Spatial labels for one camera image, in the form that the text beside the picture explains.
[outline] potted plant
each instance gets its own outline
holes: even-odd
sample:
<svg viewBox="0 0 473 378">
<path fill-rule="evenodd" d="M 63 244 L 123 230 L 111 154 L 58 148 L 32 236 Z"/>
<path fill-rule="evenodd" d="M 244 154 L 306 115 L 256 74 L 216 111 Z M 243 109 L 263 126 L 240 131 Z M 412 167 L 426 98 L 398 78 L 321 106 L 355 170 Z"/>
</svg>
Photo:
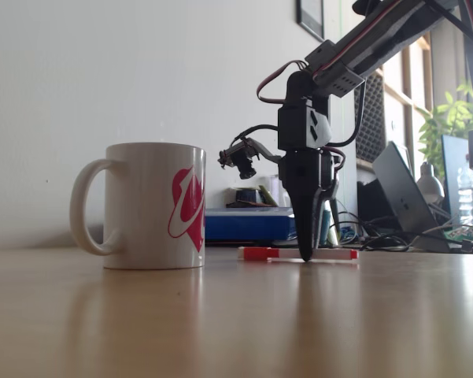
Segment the potted plant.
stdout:
<svg viewBox="0 0 473 378">
<path fill-rule="evenodd" d="M 461 84 L 457 92 L 463 96 L 473 98 L 472 84 Z M 425 118 L 425 124 L 419 130 L 419 141 L 425 145 L 419 152 L 434 166 L 436 177 L 444 179 L 444 160 L 442 158 L 442 135 L 451 135 L 458 138 L 468 138 L 468 132 L 473 130 L 473 103 L 464 100 L 453 100 L 451 93 L 446 92 L 444 105 L 435 106 L 432 113 L 417 108 Z"/>
</svg>

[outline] mug handle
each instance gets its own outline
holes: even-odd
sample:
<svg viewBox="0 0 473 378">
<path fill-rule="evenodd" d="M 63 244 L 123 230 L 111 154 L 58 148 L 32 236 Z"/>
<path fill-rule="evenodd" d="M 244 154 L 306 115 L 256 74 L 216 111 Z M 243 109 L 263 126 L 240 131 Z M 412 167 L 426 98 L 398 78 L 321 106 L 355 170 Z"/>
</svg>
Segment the mug handle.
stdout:
<svg viewBox="0 0 473 378">
<path fill-rule="evenodd" d="M 73 239 L 80 248 L 97 256 L 115 254 L 120 251 L 123 244 L 122 235 L 118 231 L 113 231 L 103 244 L 97 244 L 91 238 L 86 226 L 85 209 L 89 186 L 100 171 L 111 169 L 114 164 L 114 161 L 100 159 L 86 165 L 73 184 L 72 198 L 70 199 L 70 228 Z"/>
</svg>

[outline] white lamp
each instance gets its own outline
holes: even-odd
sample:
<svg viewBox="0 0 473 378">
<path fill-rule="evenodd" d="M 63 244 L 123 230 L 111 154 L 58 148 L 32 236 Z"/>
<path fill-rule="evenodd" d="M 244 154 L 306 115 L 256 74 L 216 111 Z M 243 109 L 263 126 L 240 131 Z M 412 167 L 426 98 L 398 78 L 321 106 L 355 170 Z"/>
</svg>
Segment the white lamp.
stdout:
<svg viewBox="0 0 473 378">
<path fill-rule="evenodd" d="M 434 204 L 444 199 L 441 182 L 434 177 L 434 166 L 425 161 L 419 168 L 421 177 L 418 180 L 419 191 L 422 192 L 427 204 Z"/>
</svg>

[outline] red and white block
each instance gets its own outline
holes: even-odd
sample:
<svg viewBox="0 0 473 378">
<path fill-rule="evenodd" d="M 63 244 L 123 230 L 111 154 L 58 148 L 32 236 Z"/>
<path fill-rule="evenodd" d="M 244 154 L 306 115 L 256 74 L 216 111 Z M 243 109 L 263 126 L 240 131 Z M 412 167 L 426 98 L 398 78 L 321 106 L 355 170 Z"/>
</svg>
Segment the red and white block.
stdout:
<svg viewBox="0 0 473 378">
<path fill-rule="evenodd" d="M 269 258 L 301 258 L 298 248 L 269 248 L 259 246 L 241 246 L 238 258 L 247 261 L 266 261 Z M 321 248 L 313 250 L 312 260 L 356 260 L 358 251 L 346 248 Z"/>
</svg>

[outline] picture frame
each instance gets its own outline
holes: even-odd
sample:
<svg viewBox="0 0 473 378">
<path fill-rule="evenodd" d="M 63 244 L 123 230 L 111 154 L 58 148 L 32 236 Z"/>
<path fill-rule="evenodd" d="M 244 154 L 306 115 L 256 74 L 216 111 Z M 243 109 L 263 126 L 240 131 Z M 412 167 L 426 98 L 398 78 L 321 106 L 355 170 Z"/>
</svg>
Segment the picture frame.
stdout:
<svg viewBox="0 0 473 378">
<path fill-rule="evenodd" d="M 296 0 L 297 23 L 323 42 L 323 0 Z"/>
</svg>

